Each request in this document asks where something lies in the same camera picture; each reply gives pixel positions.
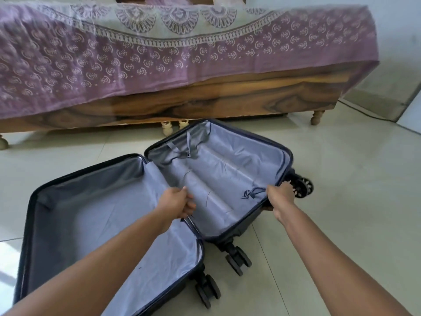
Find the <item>open suitcase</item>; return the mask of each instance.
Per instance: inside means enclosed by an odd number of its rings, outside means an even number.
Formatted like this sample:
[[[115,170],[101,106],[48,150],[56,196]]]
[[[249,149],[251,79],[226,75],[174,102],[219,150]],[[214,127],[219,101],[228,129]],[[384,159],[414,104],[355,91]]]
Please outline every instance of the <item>open suitcase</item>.
[[[150,315],[189,279],[210,308],[209,299],[221,293],[204,273],[203,241],[226,251],[241,276],[251,261],[233,238],[268,202],[266,185],[289,180],[297,197],[313,191],[292,163],[279,143],[203,120],[155,143],[144,157],[124,155],[39,187],[29,200],[15,302],[150,212],[165,189],[186,185],[195,213],[155,240],[103,315]]]

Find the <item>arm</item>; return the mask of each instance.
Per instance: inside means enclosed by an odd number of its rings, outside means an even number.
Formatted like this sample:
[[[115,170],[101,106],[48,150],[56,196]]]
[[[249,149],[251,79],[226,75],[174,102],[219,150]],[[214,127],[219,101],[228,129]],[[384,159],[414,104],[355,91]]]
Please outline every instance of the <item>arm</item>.
[[[273,212],[333,316],[410,316],[379,283],[355,264],[294,204],[292,186],[268,186]]]
[[[5,316],[99,316],[173,219],[195,205],[187,189],[170,188],[155,210],[76,262],[10,309]]]

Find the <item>purple bedspread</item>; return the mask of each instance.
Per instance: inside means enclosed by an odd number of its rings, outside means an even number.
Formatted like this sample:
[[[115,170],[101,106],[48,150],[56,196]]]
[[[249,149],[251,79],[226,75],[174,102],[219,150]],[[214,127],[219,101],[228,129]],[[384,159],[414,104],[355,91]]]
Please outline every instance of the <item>purple bedspread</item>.
[[[264,10],[212,6],[12,3],[0,9],[0,118],[211,77],[378,63],[365,6]]]

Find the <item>white wall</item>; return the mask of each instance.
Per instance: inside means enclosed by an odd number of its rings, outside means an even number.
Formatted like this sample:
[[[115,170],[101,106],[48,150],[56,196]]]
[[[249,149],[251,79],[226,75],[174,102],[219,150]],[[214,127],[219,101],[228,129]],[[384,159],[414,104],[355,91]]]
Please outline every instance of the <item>white wall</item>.
[[[421,134],[421,92],[418,93],[397,123]]]
[[[246,4],[366,4],[376,20],[381,64],[357,88],[405,103],[421,82],[421,0],[246,0]]]

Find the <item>bed leg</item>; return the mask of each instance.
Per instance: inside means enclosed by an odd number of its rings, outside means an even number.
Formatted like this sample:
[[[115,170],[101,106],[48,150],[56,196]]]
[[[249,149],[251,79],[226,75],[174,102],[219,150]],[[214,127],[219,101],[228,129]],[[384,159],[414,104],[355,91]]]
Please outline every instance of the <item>bed leg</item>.
[[[162,125],[162,132],[164,132],[165,136],[170,136],[173,133],[173,125],[171,122],[161,122]]]
[[[188,126],[188,124],[189,124],[189,120],[178,121],[178,125],[180,127],[180,130],[182,130],[183,128],[185,128],[186,126]]]
[[[320,119],[322,118],[322,116],[323,116],[323,113],[324,113],[325,111],[314,111],[314,113],[313,113],[313,117],[312,117],[312,119],[311,119],[311,124],[312,125],[317,125],[317,124],[319,124],[320,123]]]
[[[0,134],[0,151],[3,149],[8,149],[8,148],[9,148],[9,143]]]

